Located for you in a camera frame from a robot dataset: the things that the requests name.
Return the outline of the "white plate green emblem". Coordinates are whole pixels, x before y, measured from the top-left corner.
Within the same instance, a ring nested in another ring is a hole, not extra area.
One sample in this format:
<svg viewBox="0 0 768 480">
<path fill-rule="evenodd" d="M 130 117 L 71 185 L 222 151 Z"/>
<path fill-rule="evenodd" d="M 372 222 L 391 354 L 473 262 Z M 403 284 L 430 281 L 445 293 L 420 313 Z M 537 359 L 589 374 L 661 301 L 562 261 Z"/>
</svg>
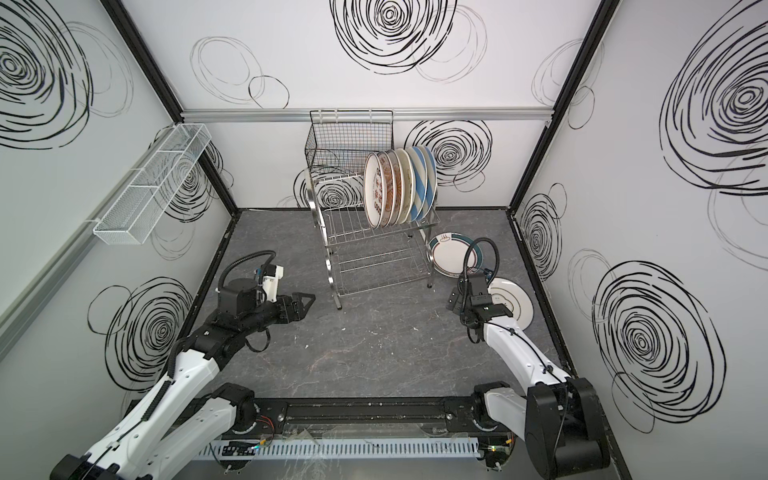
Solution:
<svg viewBox="0 0 768 480">
<path fill-rule="evenodd" d="M 533 303 L 522 287 L 511 280 L 495 278 L 488 292 L 495 304 L 503 304 L 512 312 L 512 317 L 522 330 L 531 325 L 534 317 Z"/>
</svg>

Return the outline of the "green rimmed white plate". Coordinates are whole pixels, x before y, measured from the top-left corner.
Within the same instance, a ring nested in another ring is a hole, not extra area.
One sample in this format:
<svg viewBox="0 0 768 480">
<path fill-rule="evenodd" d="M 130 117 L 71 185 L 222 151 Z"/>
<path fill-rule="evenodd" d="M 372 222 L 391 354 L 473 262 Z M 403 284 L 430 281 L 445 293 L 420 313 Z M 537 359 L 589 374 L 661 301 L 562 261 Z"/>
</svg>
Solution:
<svg viewBox="0 0 768 480">
<path fill-rule="evenodd" d="M 443 276 L 457 279 L 466 266 L 469 266 L 470 270 L 478 269 L 483 262 L 483 253 L 478 245 L 473 247 L 468 260 L 464 261 L 472 242 L 466 235 L 453 232 L 444 232 L 433 237 L 428 243 L 428 248 L 435 270 Z"/>
</svg>

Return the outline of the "orange sunburst plate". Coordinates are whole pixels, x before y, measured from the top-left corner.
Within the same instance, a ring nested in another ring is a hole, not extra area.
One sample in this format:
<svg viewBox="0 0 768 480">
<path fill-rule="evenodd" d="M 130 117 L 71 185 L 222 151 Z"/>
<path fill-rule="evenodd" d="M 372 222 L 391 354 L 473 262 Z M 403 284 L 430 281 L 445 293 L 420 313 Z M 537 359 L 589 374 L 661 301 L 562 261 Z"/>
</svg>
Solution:
<svg viewBox="0 0 768 480">
<path fill-rule="evenodd" d="M 397 183 L 397 206 L 395 209 L 395 221 L 396 225 L 401 223 L 401 217 L 403 215 L 405 200 L 406 200 L 406 165 L 403 163 L 400 153 L 397 149 L 394 150 L 396 165 L 398 170 L 398 183 Z"/>
<path fill-rule="evenodd" d="M 395 203 L 395 154 L 388 150 L 380 155 L 382 166 L 382 179 L 384 182 L 384 204 L 380 225 L 388 226 L 393 218 Z"/>
</svg>

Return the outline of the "blue striped plate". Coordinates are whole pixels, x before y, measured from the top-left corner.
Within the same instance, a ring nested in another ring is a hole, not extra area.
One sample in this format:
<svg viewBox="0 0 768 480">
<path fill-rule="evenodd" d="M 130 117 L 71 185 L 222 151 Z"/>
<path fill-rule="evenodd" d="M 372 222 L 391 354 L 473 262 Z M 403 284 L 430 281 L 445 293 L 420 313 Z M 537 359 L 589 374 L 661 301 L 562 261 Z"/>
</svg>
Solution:
<svg viewBox="0 0 768 480">
<path fill-rule="evenodd" d="M 432 153 L 432 150 L 429 147 L 426 147 L 428 160 L 429 160 L 429 183 L 431 188 L 431 194 L 430 194 L 430 202 L 429 202 L 429 209 L 428 211 L 431 212 L 434 209 L 435 202 L 436 202 L 436 195 L 437 195 L 437 171 L 436 171 L 436 161 L 435 157 Z"/>
<path fill-rule="evenodd" d="M 417 178 L 417 200 L 414 201 L 414 207 L 417 207 L 415 220 L 421 221 L 427 216 L 434 204 L 432 162 L 425 148 L 415 146 L 411 150 L 415 154 L 413 163 Z"/>
</svg>

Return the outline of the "cream floral plate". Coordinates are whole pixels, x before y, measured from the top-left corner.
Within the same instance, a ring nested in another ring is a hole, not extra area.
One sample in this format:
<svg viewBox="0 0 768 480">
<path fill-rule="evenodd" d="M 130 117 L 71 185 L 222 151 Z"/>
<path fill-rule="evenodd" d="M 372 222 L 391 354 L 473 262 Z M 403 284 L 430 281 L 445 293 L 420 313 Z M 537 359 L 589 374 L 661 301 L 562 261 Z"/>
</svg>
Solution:
<svg viewBox="0 0 768 480">
<path fill-rule="evenodd" d="M 410 193 L 409 193 L 409 207 L 408 207 L 408 221 L 413 222 L 416 218 L 415 213 L 415 201 L 417 200 L 417 186 L 416 186 L 416 172 L 414 169 L 413 161 L 410 157 L 410 154 L 408 153 L 408 150 L 405 150 L 405 156 L 407 160 L 407 168 L 410 178 Z"/>
</svg>

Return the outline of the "white plate red characters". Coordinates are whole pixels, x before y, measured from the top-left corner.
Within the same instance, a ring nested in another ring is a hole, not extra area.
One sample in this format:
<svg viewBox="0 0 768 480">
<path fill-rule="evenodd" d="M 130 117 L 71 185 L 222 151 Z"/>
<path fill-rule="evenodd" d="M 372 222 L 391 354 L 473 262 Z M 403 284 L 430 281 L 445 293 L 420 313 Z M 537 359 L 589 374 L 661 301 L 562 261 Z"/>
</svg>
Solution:
<svg viewBox="0 0 768 480">
<path fill-rule="evenodd" d="M 381 221 L 382 177 L 379 155 L 368 155 L 364 171 L 364 209 L 371 228 L 377 228 Z"/>
</svg>

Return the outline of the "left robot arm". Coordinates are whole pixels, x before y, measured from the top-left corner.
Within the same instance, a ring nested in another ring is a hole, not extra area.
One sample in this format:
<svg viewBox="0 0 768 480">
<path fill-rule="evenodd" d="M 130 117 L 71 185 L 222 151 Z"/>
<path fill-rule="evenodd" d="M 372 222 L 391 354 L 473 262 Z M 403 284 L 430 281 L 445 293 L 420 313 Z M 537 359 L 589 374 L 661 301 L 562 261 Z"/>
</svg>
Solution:
<svg viewBox="0 0 768 480">
<path fill-rule="evenodd" d="M 217 437 L 270 425 L 249 388 L 226 383 L 201 392 L 251 346 L 249 336 L 303 320 L 314 303 L 313 294 L 279 294 L 283 269 L 275 257 L 261 250 L 229 264 L 219 277 L 216 309 L 176 341 L 158 382 L 85 454 L 64 456 L 51 478 L 170 479 Z"/>
</svg>

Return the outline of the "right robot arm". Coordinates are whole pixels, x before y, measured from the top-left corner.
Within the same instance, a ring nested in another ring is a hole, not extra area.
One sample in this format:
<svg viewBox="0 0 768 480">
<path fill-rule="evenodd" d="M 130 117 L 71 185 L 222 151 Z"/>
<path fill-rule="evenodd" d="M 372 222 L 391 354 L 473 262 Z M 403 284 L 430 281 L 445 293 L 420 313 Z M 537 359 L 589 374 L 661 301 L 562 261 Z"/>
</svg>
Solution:
<svg viewBox="0 0 768 480">
<path fill-rule="evenodd" d="M 611 464 L 603 408 L 593 385 L 551 362 L 528 338 L 513 312 L 489 292 L 500 267 L 496 243 L 480 237 L 467 247 L 447 308 L 474 344 L 493 349 L 521 387 L 503 383 L 475 389 L 478 425 L 501 424 L 525 443 L 543 479 L 602 470 Z"/>
</svg>

